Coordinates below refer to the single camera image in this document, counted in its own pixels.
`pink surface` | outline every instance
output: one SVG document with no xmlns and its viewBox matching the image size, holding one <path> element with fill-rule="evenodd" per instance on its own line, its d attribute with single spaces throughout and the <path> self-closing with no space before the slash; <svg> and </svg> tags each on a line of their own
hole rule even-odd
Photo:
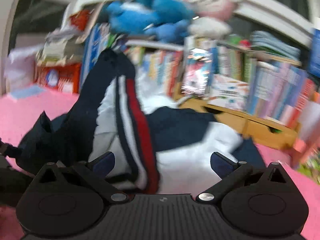
<svg viewBox="0 0 320 240">
<path fill-rule="evenodd" d="M 76 102 L 76 95 L 65 95 L 55 91 L 46 91 L 34 97 L 17 102 L 10 98 L 0 99 L 0 137 L 4 142 L 18 145 L 22 136 L 28 132 L 45 111 L 50 119 L 66 113 Z M 292 170 L 288 164 L 290 158 L 281 151 L 257 145 L 265 163 L 280 162 L 297 185 L 309 206 L 309 217 L 302 231 L 307 240 L 319 240 L 320 230 L 320 187 L 304 175 Z M 13 209 L 0 210 L 0 240 L 16 240 L 23 236 Z"/>
</svg>

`wooden drawer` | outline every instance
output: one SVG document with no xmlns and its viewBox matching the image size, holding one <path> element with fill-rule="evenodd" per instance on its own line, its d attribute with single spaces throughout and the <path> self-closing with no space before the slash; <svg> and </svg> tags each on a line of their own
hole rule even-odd
<svg viewBox="0 0 320 240">
<path fill-rule="evenodd" d="M 282 127 L 281 132 L 275 132 L 267 125 L 248 120 L 243 133 L 245 138 L 252 137 L 253 141 L 274 149 L 292 147 L 298 134 L 295 130 Z"/>
<path fill-rule="evenodd" d="M 207 113 L 205 107 L 201 106 L 201 103 L 196 99 L 189 99 L 186 102 L 184 102 L 182 105 L 180 105 L 181 109 L 183 108 L 191 108 L 196 110 L 200 113 Z M 236 130 L 238 133 L 242 133 L 245 127 L 246 119 L 240 116 L 236 116 L 234 114 L 229 114 L 221 111 L 215 111 L 214 112 L 216 119 L 218 122 L 224 123 L 234 130 Z"/>
<path fill-rule="evenodd" d="M 219 114 L 215 114 L 215 117 L 217 118 L 218 122 L 224 123 L 227 126 L 230 126 L 234 130 L 236 130 L 238 133 L 243 133 L 246 119 L 243 117 L 239 117 L 233 114 L 221 112 Z"/>
</svg>

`wooden desk organizer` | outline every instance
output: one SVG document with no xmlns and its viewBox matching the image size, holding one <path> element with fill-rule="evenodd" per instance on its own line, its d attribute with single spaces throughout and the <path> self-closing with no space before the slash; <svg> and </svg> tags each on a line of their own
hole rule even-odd
<svg viewBox="0 0 320 240">
<path fill-rule="evenodd" d="M 181 83 L 177 83 L 173 94 L 174 100 L 184 97 L 181 91 Z M 184 102 L 180 108 L 191 108 L 201 113 L 213 113 L 216 119 L 224 123 L 244 138 L 252 137 L 253 141 L 274 149 L 284 150 L 291 148 L 298 136 L 300 125 L 296 129 L 290 129 L 279 123 L 249 115 L 241 111 L 209 105 L 205 100 L 192 98 Z"/>
</svg>

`blue stuffed toy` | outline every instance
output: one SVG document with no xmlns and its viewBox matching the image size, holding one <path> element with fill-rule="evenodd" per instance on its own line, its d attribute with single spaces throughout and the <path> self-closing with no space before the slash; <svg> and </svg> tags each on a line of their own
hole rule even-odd
<svg viewBox="0 0 320 240">
<path fill-rule="evenodd" d="M 167 23 L 158 27 L 145 30 L 146 35 L 156 35 L 157 40 L 163 43 L 183 44 L 184 38 L 188 36 L 189 21 L 181 20 L 177 23 Z"/>
<path fill-rule="evenodd" d="M 156 21 L 154 12 L 144 9 L 138 4 L 134 7 L 122 4 L 119 1 L 112 2 L 103 11 L 109 15 L 111 30 L 115 33 L 126 33 L 131 35 L 142 35 L 144 29 Z"/>
<path fill-rule="evenodd" d="M 195 16 L 194 11 L 178 0 L 134 0 L 144 5 L 155 13 L 154 25 L 164 23 L 177 23 L 181 20 L 191 21 Z"/>
</svg>

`pink pig plush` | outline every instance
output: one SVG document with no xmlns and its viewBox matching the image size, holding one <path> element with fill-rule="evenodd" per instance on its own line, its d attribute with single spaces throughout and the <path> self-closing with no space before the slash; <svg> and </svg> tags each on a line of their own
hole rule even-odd
<svg viewBox="0 0 320 240">
<path fill-rule="evenodd" d="M 238 8 L 240 0 L 196 0 L 197 14 L 200 18 L 189 26 L 191 35 L 222 39 L 232 29 L 225 23 Z"/>
</svg>

